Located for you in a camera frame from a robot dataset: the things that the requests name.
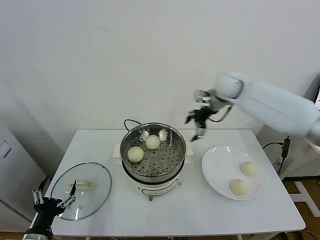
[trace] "white wall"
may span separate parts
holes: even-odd
[[[225,70],[303,95],[319,71],[317,0],[0,1],[0,117],[52,174],[78,129],[177,128]],[[210,128],[260,122],[234,109]]]

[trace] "wooden floor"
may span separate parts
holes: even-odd
[[[309,192],[313,201],[320,209],[320,185],[318,184],[318,180],[303,180],[302,181],[304,187]],[[283,182],[285,188],[290,194],[299,193],[296,186],[292,181],[284,181]],[[295,203],[297,209],[299,210],[301,216],[303,217],[306,225],[306,229],[314,232],[320,236],[320,217],[313,217],[309,208],[305,203],[298,202]],[[304,240],[320,240],[319,237],[312,236],[310,233],[302,231],[302,236]],[[10,233],[10,232],[0,232],[0,240],[21,240],[23,238],[23,233]],[[295,237],[294,233],[289,232],[287,234],[289,240],[298,240]],[[248,240],[252,235],[243,235],[243,240]],[[63,237],[64,240],[85,240],[85,237]],[[91,238],[92,240],[113,240],[109,237],[100,237],[100,238]],[[124,238],[119,237],[118,240],[140,240],[142,238]],[[205,237],[178,237],[177,240],[237,240],[237,236],[205,236]],[[143,240],[168,240],[166,237],[145,237]],[[280,237],[275,237],[273,240],[281,240]]]

